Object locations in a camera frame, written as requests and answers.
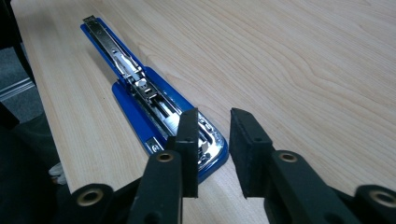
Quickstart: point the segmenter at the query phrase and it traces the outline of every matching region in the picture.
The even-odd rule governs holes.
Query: black chair
[[[0,10],[0,29],[2,30],[0,49],[14,48],[24,71],[35,84],[32,68],[21,47],[21,34],[11,7],[11,0],[0,0]],[[12,129],[19,123],[18,119],[0,102],[0,125]]]
[[[35,83],[32,68],[21,47],[20,29],[11,7],[11,0],[0,0],[0,9],[0,29],[2,30],[2,34],[0,35],[0,49],[14,48],[23,69],[32,82]]]

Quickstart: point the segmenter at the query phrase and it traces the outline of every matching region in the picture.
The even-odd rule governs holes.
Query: chrome stapler part
[[[128,92],[136,99],[152,123],[165,138],[175,136],[182,112],[177,104],[156,87],[146,76],[145,67],[134,60],[94,16],[84,19],[84,23],[93,41],[121,74]],[[201,113],[198,114],[198,124],[200,127],[198,168],[202,170],[217,159],[224,146],[224,138]],[[151,153],[163,150],[155,137],[150,138],[145,144]]]

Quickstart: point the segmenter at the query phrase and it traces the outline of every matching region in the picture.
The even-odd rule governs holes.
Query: light wood surface
[[[251,112],[277,149],[300,153],[330,186],[396,189],[396,2],[391,0],[12,0],[72,191],[114,189],[147,155],[123,116],[115,75],[79,29],[101,17],[229,137]],[[267,223],[231,158],[184,200],[184,223]]]

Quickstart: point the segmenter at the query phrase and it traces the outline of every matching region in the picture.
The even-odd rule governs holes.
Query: blue stapler
[[[82,31],[118,77],[112,90],[125,116],[149,155],[163,150],[177,134],[180,114],[193,106],[153,69],[146,67],[100,19],[83,20]],[[219,130],[198,113],[198,178],[202,182],[228,158],[228,146]]]

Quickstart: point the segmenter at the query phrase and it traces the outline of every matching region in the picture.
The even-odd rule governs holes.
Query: stapler
[[[176,136],[180,115],[193,106],[153,69],[143,65],[100,19],[83,20],[82,31],[118,77],[112,90],[125,116],[149,155],[164,149]],[[228,158],[219,130],[198,113],[198,176],[202,182]]]

